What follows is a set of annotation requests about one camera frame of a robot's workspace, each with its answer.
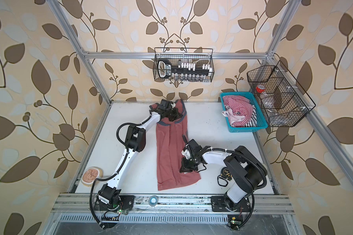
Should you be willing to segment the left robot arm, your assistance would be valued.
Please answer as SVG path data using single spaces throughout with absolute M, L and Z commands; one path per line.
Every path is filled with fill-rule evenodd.
M 170 122 L 183 120 L 186 111 L 184 102 L 175 102 L 163 99 L 161 103 L 149 106 L 149 116 L 140 123 L 125 122 L 116 131 L 117 140 L 124 146 L 123 155 L 114 173 L 108 178 L 96 178 L 92 182 L 89 194 L 89 209 L 95 222 L 101 229 L 107 229 L 108 223 L 97 217 L 93 205 L 93 191 L 97 182 L 104 182 L 96 196 L 97 204 L 107 206 L 107 211 L 118 212 L 123 209 L 124 202 L 120 198 L 121 180 L 126 175 L 126 170 L 135 157 L 144 150 L 146 146 L 146 133 L 154 125 L 166 118 Z

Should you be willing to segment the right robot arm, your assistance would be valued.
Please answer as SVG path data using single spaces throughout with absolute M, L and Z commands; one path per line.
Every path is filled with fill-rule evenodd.
M 255 208 L 254 192 L 267 185 L 267 169 L 247 148 L 239 146 L 234 150 L 201 147 L 195 140 L 187 140 L 181 160 L 181 173 L 199 173 L 199 165 L 216 164 L 228 170 L 234 181 L 223 196 L 211 197 L 214 212 L 237 212 L 238 217 L 228 219 L 231 230 L 239 231 L 251 218 Z

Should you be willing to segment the red tank top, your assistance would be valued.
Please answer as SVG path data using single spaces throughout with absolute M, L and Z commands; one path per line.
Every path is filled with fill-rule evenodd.
M 187 187 L 201 180 L 197 172 L 179 172 L 185 146 L 182 137 L 188 137 L 188 120 L 183 100 L 176 101 L 176 108 L 181 114 L 180 118 L 170 121 L 164 117 L 156 124 L 157 188 L 159 191 Z

